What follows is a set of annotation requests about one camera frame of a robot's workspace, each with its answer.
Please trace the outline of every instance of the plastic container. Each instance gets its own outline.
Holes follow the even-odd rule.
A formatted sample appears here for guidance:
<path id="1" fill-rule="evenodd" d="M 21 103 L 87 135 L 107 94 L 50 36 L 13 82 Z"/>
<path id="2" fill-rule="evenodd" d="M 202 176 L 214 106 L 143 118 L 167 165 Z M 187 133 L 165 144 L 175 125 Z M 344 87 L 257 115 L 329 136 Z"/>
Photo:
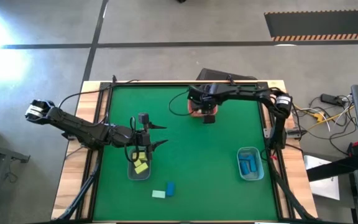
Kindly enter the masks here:
<path id="1" fill-rule="evenodd" d="M 129 156 L 132 157 L 133 152 L 135 152 L 135 149 L 132 149 L 129 151 Z M 130 180 L 147 180 L 150 177 L 150 173 L 152 171 L 151 161 L 147 160 L 147 161 L 142 161 L 142 162 L 146 162 L 147 166 L 149 168 L 147 168 L 147 170 L 141 172 L 140 174 L 137 174 L 135 172 L 136 166 L 134 165 L 134 163 L 128 161 L 128 179 L 130 179 Z"/>
<path id="2" fill-rule="evenodd" d="M 254 158 L 255 158 L 256 172 L 249 172 L 249 174 L 242 175 L 241 167 L 240 167 L 239 155 L 242 155 L 244 157 L 246 157 L 248 155 L 253 155 Z M 259 153 L 259 150 L 257 148 L 255 148 L 255 147 L 242 147 L 242 148 L 240 148 L 237 151 L 237 164 L 239 166 L 240 176 L 244 180 L 260 180 L 260 179 L 264 178 L 265 172 L 264 172 L 264 168 L 262 166 L 262 160 L 260 159 L 260 153 Z"/>

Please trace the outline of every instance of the green mat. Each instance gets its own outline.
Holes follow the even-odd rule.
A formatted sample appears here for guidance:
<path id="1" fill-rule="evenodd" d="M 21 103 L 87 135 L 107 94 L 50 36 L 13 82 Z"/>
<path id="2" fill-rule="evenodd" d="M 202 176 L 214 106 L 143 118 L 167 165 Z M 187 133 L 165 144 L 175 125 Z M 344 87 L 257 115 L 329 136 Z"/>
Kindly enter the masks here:
<path id="1" fill-rule="evenodd" d="M 168 102 L 185 86 L 124 86 L 114 89 L 111 122 L 129 125 L 129 118 L 148 113 L 152 141 L 169 139 L 153 154 L 150 178 L 129 180 L 123 149 L 106 147 L 94 210 L 95 221 L 107 220 L 277 220 L 269 168 L 262 180 L 240 178 L 240 147 L 264 148 L 258 104 L 226 101 L 214 124 L 201 118 L 175 116 Z M 172 104 L 186 113 L 186 94 Z M 175 183 L 175 194 L 152 198 L 153 190 Z"/>

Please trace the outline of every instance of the black metal frame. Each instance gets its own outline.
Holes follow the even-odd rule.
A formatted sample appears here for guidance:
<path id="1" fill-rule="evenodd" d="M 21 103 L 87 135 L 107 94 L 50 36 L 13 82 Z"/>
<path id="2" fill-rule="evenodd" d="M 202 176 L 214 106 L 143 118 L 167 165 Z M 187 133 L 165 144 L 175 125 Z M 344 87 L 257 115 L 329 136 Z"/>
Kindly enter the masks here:
<path id="1" fill-rule="evenodd" d="M 110 84 L 111 84 L 111 82 L 102 82 L 100 84 L 99 89 L 101 90 Z M 125 86 L 188 86 L 188 85 L 199 85 L 199 84 L 200 84 L 200 82 L 198 82 L 198 81 L 186 82 L 186 83 L 159 83 L 159 82 L 153 83 L 153 82 L 150 82 L 150 83 L 127 83 L 127 84 L 125 84 Z M 250 86 L 259 86 L 261 88 L 268 88 L 267 82 L 249 82 L 249 83 L 243 82 L 243 83 L 239 83 L 239 84 L 245 85 L 245 86 L 250 85 Z M 100 109 L 102 107 L 101 103 L 102 103 L 104 93 L 106 91 L 108 93 L 108 96 L 107 96 L 106 111 L 104 112 L 104 114 L 106 114 L 107 112 L 110 112 L 111 100 L 112 100 L 112 94 L 113 94 L 114 88 L 99 92 L 98 101 L 96 103 L 94 122 L 99 121 Z M 265 122 L 265 118 L 264 118 L 264 111 L 262 109 L 262 103 L 258 103 L 258 106 L 259 106 L 261 125 L 262 125 L 262 127 L 266 128 L 266 122 Z M 272 114 L 269 114 L 269 117 L 270 117 L 270 122 L 273 124 L 274 119 L 273 119 Z M 83 174 L 82 184 L 88 178 L 89 171 L 90 171 L 90 165 L 91 165 L 91 161 L 92 161 L 92 152 L 91 153 L 89 153 L 89 152 L 91 152 L 91 151 L 88 151 L 88 154 L 87 154 L 87 157 L 85 160 L 85 170 L 84 170 L 84 174 Z M 99 157 L 99 155 L 100 155 L 100 159 L 102 159 L 103 158 L 103 150 L 98 151 L 98 157 Z M 283 160 L 281 153 L 277 153 L 277 159 L 278 159 L 278 163 L 280 164 L 280 172 L 281 172 L 280 174 L 282 175 L 284 181 L 288 184 L 287 173 L 285 171 L 284 160 Z M 268 166 L 269 166 L 269 172 L 272 173 L 272 167 L 270 166 L 269 163 L 268 163 Z M 90 198 L 91 201 L 89 204 L 88 216 L 85 219 L 87 222 L 89 220 L 93 220 L 94 205 L 96 202 L 96 194 L 97 194 L 97 188 L 98 188 L 98 183 L 99 183 L 99 174 L 100 174 L 100 172 L 98 172 L 98 174 L 95 178 L 95 181 L 93 183 L 92 190 L 91 190 L 91 198 Z M 273 189 L 273 196 L 274 196 L 274 200 L 275 200 L 275 204 L 276 204 L 276 213 L 277 213 L 278 219 L 280 220 L 283 218 L 283 213 L 282 213 L 282 207 L 281 207 L 281 203 L 280 203 L 280 197 L 278 195 L 278 187 L 277 187 L 276 182 L 273 179 L 271 179 L 271 183 L 272 183 L 272 189 Z M 83 201 L 77 209 L 77 213 L 76 213 L 76 217 L 75 217 L 76 219 L 81 219 L 82 211 L 83 211 L 82 204 L 83 204 Z M 290 214 L 290 218 L 295 217 L 294 212 L 293 212 L 293 207 L 289 203 L 288 199 L 287 199 L 287 207 L 288 207 L 287 208 L 288 213 Z"/>

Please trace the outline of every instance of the concrete floor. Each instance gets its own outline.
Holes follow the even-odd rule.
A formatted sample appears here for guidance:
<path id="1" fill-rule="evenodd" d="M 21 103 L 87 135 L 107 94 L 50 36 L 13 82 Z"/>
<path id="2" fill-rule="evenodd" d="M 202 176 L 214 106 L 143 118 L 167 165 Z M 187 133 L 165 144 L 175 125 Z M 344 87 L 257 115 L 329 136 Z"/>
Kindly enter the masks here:
<path id="1" fill-rule="evenodd" d="M 0 45 L 90 43 L 101 3 L 0 0 Z M 264 12 L 328 9 L 358 9 L 358 0 L 115 0 L 106 9 L 99 42 L 270 40 Z M 33 99 L 58 103 L 78 92 L 88 52 L 0 50 L 0 146 L 31 155 L 27 165 L 12 165 L 19 180 L 0 192 L 0 223 L 50 218 L 67 141 L 51 126 L 26 122 L 24 113 Z M 321 93 L 347 95 L 358 83 L 358 45 L 98 49 L 90 80 L 110 80 L 113 74 L 120 80 L 193 80 L 204 67 L 284 80 L 295 103 L 306 106 Z M 63 109 L 73 113 L 75 106 L 73 98 Z M 311 126 L 313 119 L 301 124 Z M 314 133 L 329 135 L 324 126 Z M 335 143 L 345 148 L 356 140 L 358 133 Z M 309 135 L 301 146 L 341 157 L 327 141 Z M 322 219 L 351 222 L 349 184 L 342 179 L 340 202 L 315 197 Z"/>

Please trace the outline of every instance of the black stand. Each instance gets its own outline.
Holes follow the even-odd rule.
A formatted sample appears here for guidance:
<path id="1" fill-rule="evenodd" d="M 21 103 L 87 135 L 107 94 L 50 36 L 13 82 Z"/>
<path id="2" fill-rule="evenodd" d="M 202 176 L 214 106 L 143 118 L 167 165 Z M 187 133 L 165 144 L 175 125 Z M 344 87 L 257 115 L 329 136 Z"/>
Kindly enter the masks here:
<path id="1" fill-rule="evenodd" d="M 309 181 L 316 181 L 335 177 L 341 174 L 348 174 L 358 169 L 358 155 L 340 159 L 330 164 L 321 165 L 312 169 L 308 169 Z"/>

